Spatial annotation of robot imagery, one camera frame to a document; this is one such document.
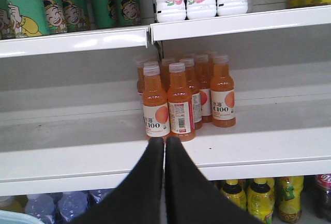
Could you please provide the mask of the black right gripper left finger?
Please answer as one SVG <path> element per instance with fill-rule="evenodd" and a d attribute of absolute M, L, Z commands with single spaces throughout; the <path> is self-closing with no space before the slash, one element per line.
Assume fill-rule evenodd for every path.
<path fill-rule="evenodd" d="M 160 223 L 163 156 L 163 138 L 151 138 L 125 179 L 71 223 Z"/>

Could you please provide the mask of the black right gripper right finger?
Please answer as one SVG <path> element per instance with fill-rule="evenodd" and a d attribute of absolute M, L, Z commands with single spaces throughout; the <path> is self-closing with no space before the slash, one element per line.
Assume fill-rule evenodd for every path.
<path fill-rule="evenodd" d="M 167 138 L 165 151 L 168 223 L 261 223 L 206 179 L 179 138 Z"/>

